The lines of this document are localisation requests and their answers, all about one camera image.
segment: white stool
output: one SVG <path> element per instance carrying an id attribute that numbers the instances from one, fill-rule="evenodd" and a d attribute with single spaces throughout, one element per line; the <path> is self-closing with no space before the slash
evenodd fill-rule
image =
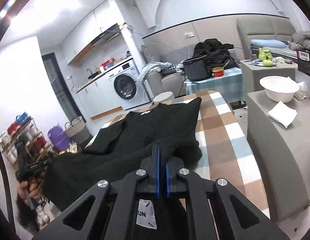
<path id="1" fill-rule="evenodd" d="M 161 94 L 155 96 L 153 99 L 153 102 L 154 103 L 161 103 L 161 102 L 164 102 L 166 100 L 172 100 L 174 98 L 175 97 L 174 97 L 173 92 L 164 92 L 164 93 L 161 93 Z"/>

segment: blue pillow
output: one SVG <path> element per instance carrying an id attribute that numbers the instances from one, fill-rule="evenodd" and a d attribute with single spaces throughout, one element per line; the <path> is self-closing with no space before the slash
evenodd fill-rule
<path id="1" fill-rule="evenodd" d="M 287 45 L 284 42 L 278 40 L 251 40 L 251 44 L 258 46 L 260 48 L 271 47 L 271 48 L 284 49 L 287 47 Z"/>

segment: washing machine door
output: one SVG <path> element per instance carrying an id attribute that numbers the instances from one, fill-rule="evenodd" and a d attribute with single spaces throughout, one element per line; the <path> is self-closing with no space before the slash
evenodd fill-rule
<path id="1" fill-rule="evenodd" d="M 118 75 L 114 80 L 116 93 L 125 100 L 130 100 L 136 95 L 135 81 L 126 74 Z"/>

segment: orange object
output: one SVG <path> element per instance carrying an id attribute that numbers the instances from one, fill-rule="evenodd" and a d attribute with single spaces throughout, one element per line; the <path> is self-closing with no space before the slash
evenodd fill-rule
<path id="1" fill-rule="evenodd" d="M 108 63 L 111 63 L 111 62 L 114 62 L 114 61 L 115 61 L 115 59 L 114 59 L 113 57 L 109 58 L 108 60 L 106 60 L 106 61 L 102 64 L 103 68 L 105 69 L 105 67 L 107 66 Z"/>
<path id="2" fill-rule="evenodd" d="M 214 77 L 222 77 L 224 75 L 224 68 L 223 67 L 215 67 L 212 69 Z"/>

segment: upper cabinet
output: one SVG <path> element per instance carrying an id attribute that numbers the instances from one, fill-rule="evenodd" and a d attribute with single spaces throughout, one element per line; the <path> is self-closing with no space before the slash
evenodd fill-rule
<path id="1" fill-rule="evenodd" d="M 66 63 L 80 60 L 93 47 L 91 42 L 116 23 L 108 1 L 90 12 L 62 42 Z"/>
<path id="2" fill-rule="evenodd" d="M 94 13 L 98 23 L 98 27 L 101 29 L 102 32 L 106 31 L 108 28 L 117 23 L 115 18 L 113 17 L 113 13 L 111 11 L 108 0 L 98 6 L 94 10 Z"/>

